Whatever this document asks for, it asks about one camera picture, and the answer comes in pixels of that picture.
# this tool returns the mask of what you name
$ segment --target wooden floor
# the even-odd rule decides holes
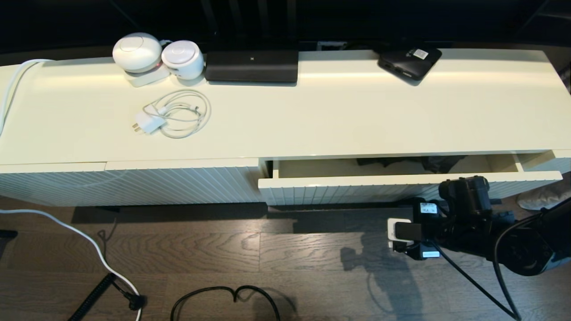
[[[143,320],[168,320],[183,294],[209,286],[263,287],[282,320],[509,320],[444,259],[416,262],[387,248],[387,217],[406,209],[268,213],[264,204],[56,208],[0,198],[0,208],[36,208],[96,236],[109,264],[148,296]],[[114,231],[114,220],[117,224]],[[105,276],[86,240],[34,214],[0,215],[19,231],[0,260],[0,320],[67,320]],[[450,256],[500,301],[492,266]],[[571,264],[526,278],[504,269],[525,320],[571,319]],[[189,300],[179,320],[273,320],[267,301],[244,291]],[[85,320],[134,320],[110,288]]]

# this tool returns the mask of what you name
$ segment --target coiled black cord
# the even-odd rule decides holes
[[[109,286],[115,281],[117,276],[113,273],[107,274],[99,284],[93,289],[83,303],[75,310],[73,315],[68,319],[68,321],[80,321],[89,312],[93,304],[97,302],[99,297],[107,291]]]
[[[280,321],[280,312],[278,311],[278,307],[276,306],[276,303],[274,302],[272,297],[269,294],[267,294],[267,292],[262,290],[261,288],[255,287],[255,286],[241,286],[241,287],[237,288],[236,291],[234,291],[233,289],[231,289],[229,287],[223,287],[223,286],[207,287],[207,288],[201,288],[200,290],[196,290],[194,292],[190,292],[189,294],[185,294],[184,296],[182,296],[182,298],[178,299],[178,301],[176,301],[176,303],[172,306],[171,321],[175,321],[175,312],[176,312],[176,308],[178,307],[178,305],[193,295],[196,295],[196,294],[202,293],[202,292],[206,292],[206,291],[212,291],[212,290],[226,290],[232,294],[232,298],[233,298],[234,302],[236,302],[238,299],[238,293],[240,293],[241,290],[245,290],[245,289],[254,290],[254,291],[262,294],[263,296],[265,296],[266,299],[268,299],[268,301],[272,305],[272,308],[274,309],[274,314],[276,315],[276,321]]]

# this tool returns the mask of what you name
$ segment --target dark background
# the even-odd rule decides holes
[[[0,24],[0,53],[107,46],[136,31],[206,51],[403,37],[571,46],[571,1],[4,0]]]

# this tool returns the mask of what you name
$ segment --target open drawer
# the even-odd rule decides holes
[[[448,174],[433,174],[421,164],[399,162],[359,166],[355,159],[274,161],[272,178],[258,180],[268,205],[391,202],[413,196],[438,199],[447,179],[480,175],[490,183],[490,198],[504,198],[561,180],[559,171],[524,171],[517,155],[470,155]]]

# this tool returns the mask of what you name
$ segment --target cabinet top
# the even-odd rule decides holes
[[[571,97],[542,51],[442,52],[419,84],[380,69],[366,50],[300,53],[295,86],[171,76],[133,88],[111,58],[46,62],[18,86],[0,164],[571,149]],[[14,70],[0,67],[0,88]],[[144,105],[186,87],[212,103],[198,133],[132,130]]]

